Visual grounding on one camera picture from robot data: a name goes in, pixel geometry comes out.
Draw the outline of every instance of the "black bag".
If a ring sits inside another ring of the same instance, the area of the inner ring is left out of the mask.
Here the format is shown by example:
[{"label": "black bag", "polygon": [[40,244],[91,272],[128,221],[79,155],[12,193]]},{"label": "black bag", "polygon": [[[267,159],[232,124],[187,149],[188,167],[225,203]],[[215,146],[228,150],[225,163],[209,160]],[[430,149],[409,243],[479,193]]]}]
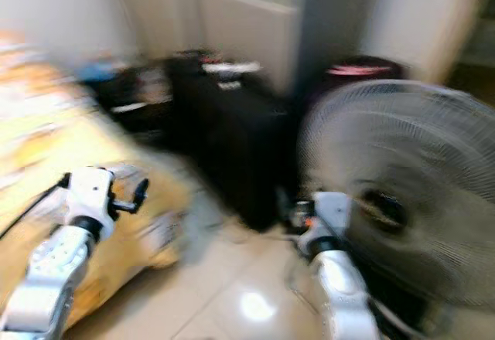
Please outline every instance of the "black bag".
[{"label": "black bag", "polygon": [[165,63],[175,142],[247,226],[265,230],[278,218],[275,187],[287,111],[255,73],[225,84],[201,68],[203,58],[192,51]]},{"label": "black bag", "polygon": [[290,199],[295,200],[299,193],[300,174],[297,164],[298,134],[304,117],[319,102],[335,89],[365,80],[404,79],[405,68],[390,60],[374,56],[352,56],[331,66],[309,89],[295,93],[289,108],[286,131],[287,162],[284,184]]},{"label": "black bag", "polygon": [[101,108],[122,127],[133,134],[143,134],[149,141],[166,143],[166,134],[172,125],[172,99],[166,81],[152,99],[145,99],[145,82],[142,77],[149,71],[159,71],[162,66],[132,67],[122,70],[110,80],[84,80]]}]

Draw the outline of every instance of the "white floor tile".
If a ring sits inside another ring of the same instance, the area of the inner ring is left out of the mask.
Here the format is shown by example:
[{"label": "white floor tile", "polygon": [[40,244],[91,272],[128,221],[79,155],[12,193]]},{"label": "white floor tile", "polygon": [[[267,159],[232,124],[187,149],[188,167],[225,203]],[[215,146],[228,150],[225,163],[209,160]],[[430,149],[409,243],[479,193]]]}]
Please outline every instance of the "white floor tile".
[{"label": "white floor tile", "polygon": [[[319,338],[310,305],[286,287],[295,252],[281,241],[282,230],[260,235],[228,214],[209,189],[198,186],[184,225],[190,242],[179,264],[136,277],[66,338]],[[295,271],[295,285],[308,295],[304,265]]]},{"label": "white floor tile", "polygon": [[202,305],[182,272],[146,271],[71,329],[67,339],[169,339]]},{"label": "white floor tile", "polygon": [[227,333],[204,312],[195,317],[173,340],[230,340]]}]

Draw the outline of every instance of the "black suitcase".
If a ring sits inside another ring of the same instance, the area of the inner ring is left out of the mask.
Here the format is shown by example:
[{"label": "black suitcase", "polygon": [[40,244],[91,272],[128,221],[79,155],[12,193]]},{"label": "black suitcase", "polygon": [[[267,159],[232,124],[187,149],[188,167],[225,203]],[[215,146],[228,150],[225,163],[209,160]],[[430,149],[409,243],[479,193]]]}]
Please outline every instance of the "black suitcase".
[{"label": "black suitcase", "polygon": [[244,223],[265,230],[278,218],[275,188],[282,170],[287,111],[263,79],[243,75],[222,89],[200,56],[166,60],[174,101],[175,143]]}]

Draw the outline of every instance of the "white wall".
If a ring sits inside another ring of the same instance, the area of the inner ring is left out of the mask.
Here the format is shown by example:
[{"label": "white wall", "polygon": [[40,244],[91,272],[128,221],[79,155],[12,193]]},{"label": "white wall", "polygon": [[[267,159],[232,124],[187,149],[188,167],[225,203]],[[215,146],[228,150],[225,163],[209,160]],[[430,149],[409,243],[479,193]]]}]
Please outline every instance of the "white wall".
[{"label": "white wall", "polygon": [[362,53],[408,64],[442,82],[472,28],[479,0],[377,0]]},{"label": "white wall", "polygon": [[0,28],[24,32],[69,66],[101,50],[136,50],[116,0],[0,0]]},{"label": "white wall", "polygon": [[150,57],[205,46],[233,58],[257,60],[285,92],[297,9],[265,0],[127,0]]}]

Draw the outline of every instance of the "wall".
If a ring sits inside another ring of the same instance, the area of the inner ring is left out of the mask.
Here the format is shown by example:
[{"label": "wall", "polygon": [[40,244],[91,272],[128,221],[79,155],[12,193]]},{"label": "wall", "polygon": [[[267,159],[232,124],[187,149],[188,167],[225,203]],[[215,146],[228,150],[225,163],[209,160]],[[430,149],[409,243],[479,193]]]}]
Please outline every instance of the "wall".
[{"label": "wall", "polygon": [[411,67],[413,78],[442,82],[469,35],[479,0],[377,0],[361,52]]},{"label": "wall", "polygon": [[136,50],[116,0],[0,0],[0,28],[24,32],[69,66],[101,50]]},{"label": "wall", "polygon": [[164,57],[205,46],[226,56],[257,60],[275,89],[292,72],[297,9],[293,0],[128,0],[146,54]]},{"label": "wall", "polygon": [[305,91],[325,70],[357,52],[372,0],[304,0],[295,91]]}]

